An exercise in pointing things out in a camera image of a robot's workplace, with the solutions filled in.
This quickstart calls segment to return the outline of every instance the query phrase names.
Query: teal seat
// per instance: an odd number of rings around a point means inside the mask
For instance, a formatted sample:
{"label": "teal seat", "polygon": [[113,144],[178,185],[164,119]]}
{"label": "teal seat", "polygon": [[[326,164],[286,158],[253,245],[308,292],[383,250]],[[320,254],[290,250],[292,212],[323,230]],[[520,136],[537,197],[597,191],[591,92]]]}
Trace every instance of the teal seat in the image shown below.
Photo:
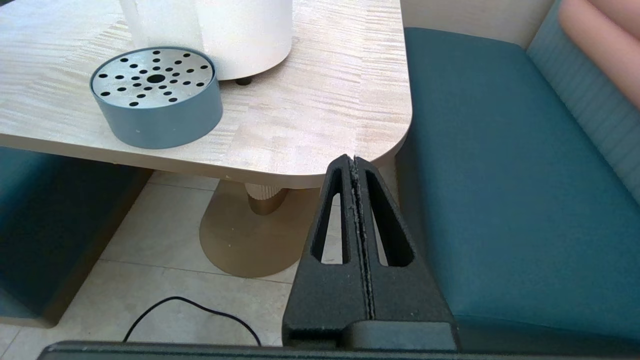
{"label": "teal seat", "polygon": [[400,203],[466,351],[640,347],[640,206],[526,52],[405,30]]}
{"label": "teal seat", "polygon": [[0,148],[0,322],[55,325],[149,175]]}

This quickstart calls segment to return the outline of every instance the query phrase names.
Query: perforated metal lid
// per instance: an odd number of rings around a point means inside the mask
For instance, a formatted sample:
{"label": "perforated metal lid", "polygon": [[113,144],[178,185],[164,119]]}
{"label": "perforated metal lid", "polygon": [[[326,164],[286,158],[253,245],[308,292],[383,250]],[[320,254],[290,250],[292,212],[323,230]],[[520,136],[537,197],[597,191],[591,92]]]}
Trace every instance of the perforated metal lid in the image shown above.
{"label": "perforated metal lid", "polygon": [[199,54],[143,49],[105,63],[92,80],[92,90],[109,105],[160,108],[198,95],[213,78],[211,63]]}

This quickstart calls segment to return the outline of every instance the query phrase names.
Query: gray round tray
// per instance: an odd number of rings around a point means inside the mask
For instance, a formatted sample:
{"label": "gray round tray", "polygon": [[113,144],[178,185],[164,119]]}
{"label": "gray round tray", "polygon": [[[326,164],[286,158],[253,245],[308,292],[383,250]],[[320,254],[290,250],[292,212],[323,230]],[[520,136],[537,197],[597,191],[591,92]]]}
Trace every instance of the gray round tray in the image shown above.
{"label": "gray round tray", "polygon": [[91,76],[91,91],[113,133],[146,149],[192,142],[222,118],[213,62],[177,47],[116,56]]}

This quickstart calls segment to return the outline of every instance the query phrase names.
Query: wooden tabletop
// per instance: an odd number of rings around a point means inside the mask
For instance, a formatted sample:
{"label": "wooden tabletop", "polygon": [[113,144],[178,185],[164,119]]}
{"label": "wooden tabletop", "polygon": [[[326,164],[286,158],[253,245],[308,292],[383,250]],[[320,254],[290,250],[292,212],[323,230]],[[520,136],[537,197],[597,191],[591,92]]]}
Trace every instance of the wooden tabletop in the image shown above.
{"label": "wooden tabletop", "polygon": [[122,143],[90,93],[92,72],[132,49],[118,0],[0,8],[0,146],[311,188],[341,154],[393,156],[411,122],[399,0],[294,0],[289,57],[249,86],[222,82],[220,123],[171,149]]}

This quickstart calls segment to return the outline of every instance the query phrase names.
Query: black cable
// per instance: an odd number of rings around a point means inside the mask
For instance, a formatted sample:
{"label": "black cable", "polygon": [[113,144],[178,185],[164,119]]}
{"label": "black cable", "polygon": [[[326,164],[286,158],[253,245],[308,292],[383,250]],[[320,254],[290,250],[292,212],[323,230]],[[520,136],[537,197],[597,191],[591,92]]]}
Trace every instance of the black cable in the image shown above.
{"label": "black cable", "polygon": [[191,304],[197,308],[199,308],[200,310],[204,310],[207,311],[208,313],[214,314],[214,315],[220,315],[220,316],[224,316],[225,318],[229,318],[231,320],[235,320],[237,322],[239,322],[242,326],[244,326],[245,329],[249,330],[249,332],[251,333],[251,335],[253,335],[253,338],[255,339],[255,342],[258,343],[258,346],[261,347],[262,343],[260,342],[260,338],[258,338],[258,334],[255,333],[255,331],[253,331],[253,329],[244,321],[240,320],[238,317],[231,315],[231,314],[227,314],[227,313],[223,313],[222,311],[215,311],[212,309],[208,309],[196,302],[193,302],[189,299],[185,299],[184,297],[180,297],[180,296],[172,296],[172,297],[168,297],[164,300],[160,300],[159,302],[156,302],[152,307],[148,308],[144,313],[142,313],[142,315],[140,315],[140,317],[138,317],[138,319],[133,322],[133,324],[131,325],[131,327],[129,328],[129,331],[127,331],[127,335],[125,335],[124,339],[122,340],[123,343],[126,343],[127,340],[129,339],[129,336],[131,336],[131,333],[133,332],[133,329],[136,328],[136,326],[138,325],[138,323],[140,323],[140,321],[142,321],[142,319],[151,312],[151,310],[157,308],[158,306],[164,304],[165,302],[171,301],[171,300],[180,300],[180,301],[184,301],[187,304]]}

